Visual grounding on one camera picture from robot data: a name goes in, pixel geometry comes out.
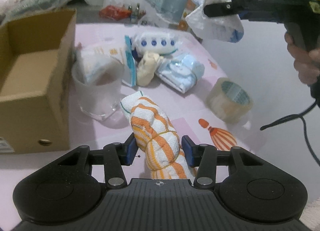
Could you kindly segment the person's right hand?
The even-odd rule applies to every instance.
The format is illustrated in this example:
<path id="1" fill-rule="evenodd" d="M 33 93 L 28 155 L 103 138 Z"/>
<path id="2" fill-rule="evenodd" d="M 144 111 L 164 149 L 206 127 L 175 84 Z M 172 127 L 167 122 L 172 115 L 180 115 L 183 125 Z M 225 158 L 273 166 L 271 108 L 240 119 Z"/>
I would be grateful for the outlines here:
<path id="1" fill-rule="evenodd" d="M 319 48 L 307 52 L 294 44 L 292 36 L 285 33 L 287 51 L 295 59 L 293 66 L 298 78 L 305 85 L 313 85 L 319 77 Z"/>

